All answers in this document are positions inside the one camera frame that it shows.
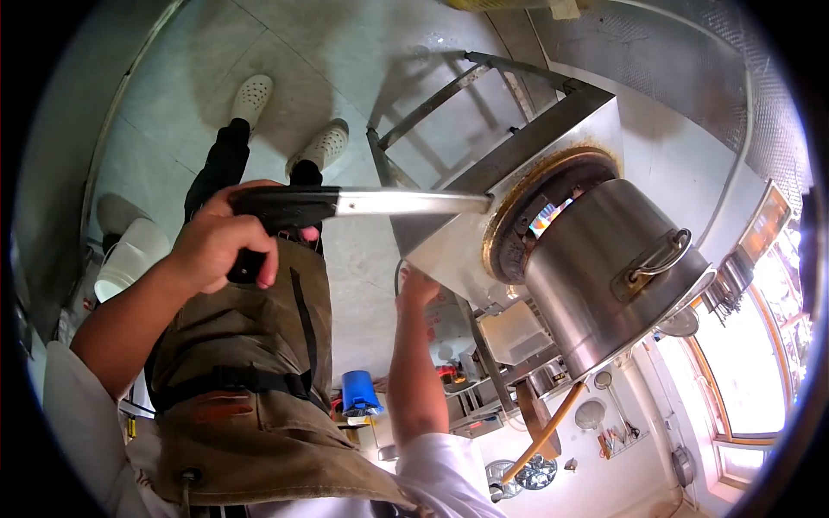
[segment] metal tongs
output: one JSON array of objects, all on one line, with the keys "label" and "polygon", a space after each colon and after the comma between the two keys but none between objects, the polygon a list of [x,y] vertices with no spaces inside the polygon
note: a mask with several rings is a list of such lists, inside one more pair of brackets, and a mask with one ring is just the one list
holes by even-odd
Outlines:
[{"label": "metal tongs", "polygon": [[[268,235],[316,225],[343,215],[484,214],[492,204],[487,195],[448,191],[407,191],[338,186],[251,187],[230,195],[234,214],[259,218]],[[253,283],[264,254],[240,250],[227,274],[232,283]]]}]

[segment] white bucket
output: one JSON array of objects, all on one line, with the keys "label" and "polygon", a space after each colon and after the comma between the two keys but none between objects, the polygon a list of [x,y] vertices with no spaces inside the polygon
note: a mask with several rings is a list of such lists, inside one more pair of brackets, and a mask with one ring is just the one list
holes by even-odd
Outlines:
[{"label": "white bucket", "polygon": [[136,219],[104,258],[95,280],[95,296],[104,302],[118,295],[169,253],[170,241],[158,225]]}]

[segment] rust stain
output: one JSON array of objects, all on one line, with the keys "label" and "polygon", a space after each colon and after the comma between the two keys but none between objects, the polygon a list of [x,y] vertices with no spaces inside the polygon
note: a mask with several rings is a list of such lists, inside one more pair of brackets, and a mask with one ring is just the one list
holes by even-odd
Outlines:
[{"label": "rust stain", "polygon": [[613,165],[616,167],[618,177],[623,178],[622,163],[618,156],[604,146],[599,141],[592,138],[586,138],[576,144],[573,144],[566,149],[561,149],[551,155],[543,157],[532,167],[532,169],[504,196],[501,205],[492,217],[489,219],[487,228],[483,233],[483,243],[481,248],[481,258],[483,267],[487,274],[492,278],[497,278],[492,271],[490,263],[490,254],[492,253],[492,245],[498,231],[504,225],[504,219],[507,212],[512,208],[518,199],[525,194],[525,192],[534,187],[539,178],[543,177],[550,169],[558,167],[562,162],[566,162],[584,155],[599,154],[610,158]]}]

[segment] hand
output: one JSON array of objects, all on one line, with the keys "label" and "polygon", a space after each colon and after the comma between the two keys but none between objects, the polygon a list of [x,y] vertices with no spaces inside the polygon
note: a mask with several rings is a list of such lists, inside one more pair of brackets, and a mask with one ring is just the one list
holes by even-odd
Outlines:
[{"label": "hand", "polygon": [[440,283],[417,268],[402,268],[400,273],[403,276],[403,288],[396,301],[398,307],[407,303],[423,307],[438,295]]},{"label": "hand", "polygon": [[[270,180],[255,180],[222,189],[185,225],[165,260],[193,293],[214,293],[225,287],[227,273],[243,248],[265,254],[256,277],[257,285],[268,288],[274,284],[279,267],[276,239],[265,232],[256,216],[233,215],[228,197],[241,189],[279,185]],[[319,232],[313,227],[303,229],[302,234],[309,241],[319,238]]]}]

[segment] metal pot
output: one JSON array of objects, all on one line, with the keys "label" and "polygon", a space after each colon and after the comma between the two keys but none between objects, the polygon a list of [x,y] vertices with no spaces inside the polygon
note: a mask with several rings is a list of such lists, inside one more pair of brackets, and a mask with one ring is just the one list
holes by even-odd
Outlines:
[{"label": "metal pot", "polygon": [[631,182],[580,196],[541,235],[526,286],[573,380],[602,368],[687,306],[716,271]]},{"label": "metal pot", "polygon": [[544,399],[559,386],[561,381],[567,377],[567,374],[559,365],[558,360],[553,360],[550,363],[544,364],[538,369],[535,369],[529,376],[530,385],[538,395],[538,399]]}]

